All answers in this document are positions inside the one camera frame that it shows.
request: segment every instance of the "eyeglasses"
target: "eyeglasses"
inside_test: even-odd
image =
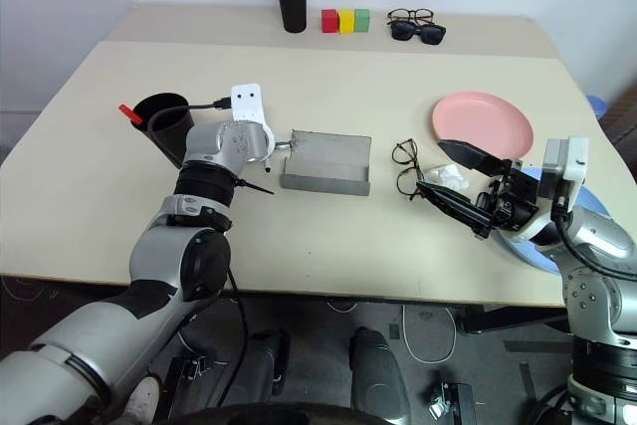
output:
[[[398,173],[396,178],[396,188],[401,194],[409,196],[413,200],[420,193],[416,188],[416,181],[424,179],[420,164],[418,163],[418,147],[416,142],[409,138],[401,143],[397,143],[391,152],[391,159],[398,164],[409,165]]]
[[[389,25],[392,39],[405,41],[410,40],[414,35],[418,35],[420,40],[427,45],[440,44],[447,32],[447,29],[441,25],[417,25],[406,20],[393,20],[389,22]]]
[[[413,21],[417,24],[431,23],[434,20],[434,13],[429,9],[394,9],[387,14],[390,21],[405,20]]]
[[[438,45],[447,33],[446,28],[434,24],[434,13],[429,9],[395,9],[387,14],[387,18],[394,40],[407,41],[418,35],[423,43]]]

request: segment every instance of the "red marker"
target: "red marker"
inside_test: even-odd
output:
[[[132,121],[137,126],[140,126],[143,123],[143,119],[141,118],[141,116],[139,116],[137,113],[135,113],[128,106],[126,106],[124,104],[121,104],[119,106],[119,111],[121,111],[123,114],[128,116],[128,119],[130,119],[130,121]]]

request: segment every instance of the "pink plate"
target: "pink plate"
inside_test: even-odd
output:
[[[521,158],[533,145],[527,117],[495,95],[447,95],[436,104],[432,120],[438,139],[467,141],[498,158]]]

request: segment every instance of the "blue plate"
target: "blue plate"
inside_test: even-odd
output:
[[[535,179],[539,179],[541,175],[541,169],[523,168],[523,173],[526,173],[528,176],[532,176]],[[582,186],[579,190],[579,194],[577,195],[575,204],[583,208],[590,209],[595,213],[610,216],[610,214],[608,213],[602,202],[597,198],[597,196],[591,193],[590,190],[586,189],[584,186]],[[502,235],[501,237],[505,241],[505,243],[507,243],[507,245],[516,254],[518,254],[518,256],[527,261],[529,264],[536,266],[543,271],[559,275],[559,269],[557,268],[557,265],[551,259],[543,256],[541,253],[536,251],[535,244],[531,241],[514,243],[513,241],[510,241]]]

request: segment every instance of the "black pen holder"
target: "black pen holder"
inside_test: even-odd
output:
[[[283,28],[292,34],[306,29],[308,24],[307,0],[279,0]]]
[[[188,101],[178,94],[153,95],[139,102],[133,109],[141,117],[143,123],[134,124],[131,122],[130,124],[154,142],[153,138],[148,134],[148,121],[152,116],[163,109],[187,105]],[[193,125],[194,122],[190,110],[174,111],[160,116],[155,121],[153,126],[154,136],[176,158],[182,161],[186,154],[186,135]]]

